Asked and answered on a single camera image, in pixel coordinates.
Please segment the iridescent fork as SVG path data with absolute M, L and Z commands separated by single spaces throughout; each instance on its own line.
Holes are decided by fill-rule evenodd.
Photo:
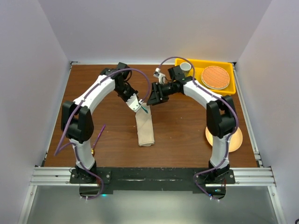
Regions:
M 149 113 L 148 110 L 147 110 L 143 105 L 141 105 L 141 108 L 142 108 L 146 113 Z

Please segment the beige cloth napkin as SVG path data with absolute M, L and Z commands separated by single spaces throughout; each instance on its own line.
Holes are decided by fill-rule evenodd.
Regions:
M 138 145 L 140 147 L 149 147 L 155 144 L 152 115 L 150 106 L 146 105 L 146 103 L 142 103 L 142 105 L 148 110 L 149 113 L 146 113 L 143 109 L 140 109 L 135 114 Z

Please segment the gold purple spoon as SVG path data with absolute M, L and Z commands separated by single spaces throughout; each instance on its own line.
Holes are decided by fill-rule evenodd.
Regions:
M 92 154 L 92 156 L 95 156 L 95 148 L 96 148 L 96 146 L 97 146 L 97 144 L 98 144 L 98 141 L 100 140 L 100 137 L 101 137 L 103 131 L 105 130 L 105 128 L 106 128 L 106 125 L 103 125 L 103 127 L 101 128 L 101 131 L 100 131 L 100 133 L 98 134 L 98 136 L 97 136 L 97 138 L 96 138 L 96 140 L 95 140 L 93 146 L 91 147 L 91 154 Z

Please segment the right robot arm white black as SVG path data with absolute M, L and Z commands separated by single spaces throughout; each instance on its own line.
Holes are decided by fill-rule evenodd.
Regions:
M 158 82 L 152 83 L 152 90 L 147 105 L 158 105 L 169 100 L 169 96 L 182 93 L 206 109 L 206 126 L 213 136 L 212 156 L 209 169 L 197 175 L 207 174 L 213 183 L 219 183 L 229 171 L 229 144 L 232 135 L 238 129 L 238 117 L 231 96 L 221 96 L 202 86 L 194 77 L 185 76 L 180 66 L 168 69 L 171 81 L 164 82 L 160 67 L 156 68 L 154 77 Z

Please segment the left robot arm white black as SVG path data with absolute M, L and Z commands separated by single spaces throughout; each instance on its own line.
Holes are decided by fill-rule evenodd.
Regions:
M 92 114 L 100 102 L 115 91 L 134 112 L 140 110 L 138 91 L 128 83 L 133 69 L 118 63 L 115 69 L 105 68 L 96 81 L 80 97 L 62 105 L 62 138 L 68 138 L 75 157 L 75 176 L 86 183 L 97 181 L 97 165 L 91 153 L 91 136 L 94 131 Z

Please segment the grey ceramic mug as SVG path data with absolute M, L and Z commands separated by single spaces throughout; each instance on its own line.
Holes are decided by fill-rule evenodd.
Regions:
M 192 69 L 191 64 L 188 62 L 183 62 L 179 66 L 180 66 L 181 70 L 183 71 L 185 77 L 189 76 L 189 72 Z

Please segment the yellow plastic tray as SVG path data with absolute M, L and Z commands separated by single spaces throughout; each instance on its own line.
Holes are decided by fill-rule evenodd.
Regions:
M 190 63 L 193 64 L 195 67 L 195 79 L 205 88 L 220 94 L 220 95 L 234 95 L 236 93 L 236 87 L 235 87 L 235 77 L 234 77 L 234 70 L 233 70 L 233 65 L 231 63 L 227 62 L 218 62 L 218 61 L 208 61 L 208 60 L 199 60 L 199 59 L 188 59 Z M 230 82 L 228 86 L 222 90 L 214 90 L 209 87 L 207 87 L 201 80 L 201 74 L 203 70 L 207 67 L 210 66 L 218 66 L 223 68 L 230 77 Z

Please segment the orange woven coaster plate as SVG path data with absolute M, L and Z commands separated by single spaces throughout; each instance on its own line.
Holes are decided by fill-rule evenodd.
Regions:
M 230 76 L 219 66 L 208 66 L 201 73 L 201 81 L 210 89 L 222 90 L 229 85 Z

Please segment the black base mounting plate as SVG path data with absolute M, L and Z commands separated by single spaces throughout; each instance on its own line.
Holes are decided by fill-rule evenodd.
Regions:
M 84 176 L 71 170 L 70 183 L 79 185 L 81 196 L 94 196 L 98 192 L 110 195 L 116 191 L 191 191 L 222 199 L 226 187 L 235 184 L 233 170 L 221 175 L 215 171 L 204 173 L 204 168 L 109 168 L 98 167 L 95 177 Z

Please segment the golden round plate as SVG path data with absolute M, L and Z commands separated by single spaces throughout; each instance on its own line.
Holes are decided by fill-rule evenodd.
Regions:
M 213 135 L 209 132 L 208 128 L 205 129 L 205 135 L 208 143 L 212 146 L 213 145 Z M 233 134 L 230 139 L 229 144 L 229 153 L 236 151 L 239 149 L 243 142 L 243 134 L 240 128 Z

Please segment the aluminium frame rail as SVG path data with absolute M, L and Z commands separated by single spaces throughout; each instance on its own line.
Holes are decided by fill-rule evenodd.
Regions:
M 29 189 L 26 194 L 25 203 L 21 210 L 21 216 L 19 218 L 20 224 L 25 224 L 28 220 L 33 199 L 30 199 L 30 195 L 36 194 L 37 186 L 80 186 L 80 187 L 95 187 L 95 184 L 91 183 L 71 183 L 73 178 L 70 173 L 72 168 L 68 167 L 35 167 L 31 180 L 29 182 Z M 271 168 L 232 168 L 235 177 L 235 183 L 226 186 L 236 187 L 253 187 L 253 186 L 266 186 L 268 188 L 271 202 L 275 211 L 278 223 L 287 223 L 283 209 L 279 200 L 276 189 L 276 181 Z

